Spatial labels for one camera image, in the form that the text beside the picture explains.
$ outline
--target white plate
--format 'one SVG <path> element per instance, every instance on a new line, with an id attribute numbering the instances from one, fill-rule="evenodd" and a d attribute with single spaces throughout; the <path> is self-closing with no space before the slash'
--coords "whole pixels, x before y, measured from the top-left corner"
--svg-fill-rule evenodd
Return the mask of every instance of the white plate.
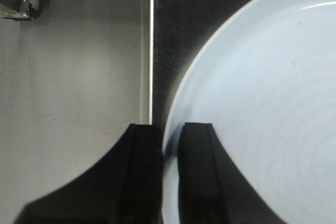
<path id="1" fill-rule="evenodd" d="M 170 110 L 163 219 L 179 223 L 184 122 L 222 145 L 287 223 L 336 223 L 336 0 L 254 0 L 207 42 Z"/>

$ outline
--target metal bracket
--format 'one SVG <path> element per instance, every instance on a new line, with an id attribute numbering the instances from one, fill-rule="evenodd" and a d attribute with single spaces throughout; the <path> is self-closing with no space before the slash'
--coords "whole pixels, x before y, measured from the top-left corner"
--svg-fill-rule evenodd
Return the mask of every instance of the metal bracket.
<path id="1" fill-rule="evenodd" d="M 16 21 L 28 21 L 34 18 L 30 16 L 32 5 L 29 0 L 0 0 L 0 18 Z"/>

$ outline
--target black surface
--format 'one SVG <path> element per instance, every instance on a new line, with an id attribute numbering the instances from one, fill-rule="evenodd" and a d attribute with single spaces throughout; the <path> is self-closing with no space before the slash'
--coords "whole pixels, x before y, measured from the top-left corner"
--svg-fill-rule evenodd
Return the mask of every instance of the black surface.
<path id="1" fill-rule="evenodd" d="M 156 127 L 131 124 L 100 161 L 64 187 L 28 204 L 15 223 L 157 222 L 162 184 L 160 150 Z"/>
<path id="2" fill-rule="evenodd" d="M 178 84 L 212 33 L 250 0 L 155 0 L 153 123 L 164 130 Z"/>
<path id="3" fill-rule="evenodd" d="M 181 224 L 285 224 L 232 162 L 211 124 L 186 123 L 178 152 Z"/>

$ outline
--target stainless steel panel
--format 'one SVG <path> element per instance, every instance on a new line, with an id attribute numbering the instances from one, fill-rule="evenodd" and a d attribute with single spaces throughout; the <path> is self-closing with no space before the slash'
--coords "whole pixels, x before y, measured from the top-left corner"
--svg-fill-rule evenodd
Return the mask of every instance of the stainless steel panel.
<path id="1" fill-rule="evenodd" d="M 148 122 L 149 0 L 50 0 L 0 20 L 0 223 Z"/>

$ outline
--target metal edge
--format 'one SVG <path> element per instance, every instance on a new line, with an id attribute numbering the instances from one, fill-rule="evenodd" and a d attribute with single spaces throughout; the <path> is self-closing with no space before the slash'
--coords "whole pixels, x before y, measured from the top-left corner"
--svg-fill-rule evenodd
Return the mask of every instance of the metal edge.
<path id="1" fill-rule="evenodd" d="M 153 123 L 154 0 L 150 0 L 148 124 Z"/>

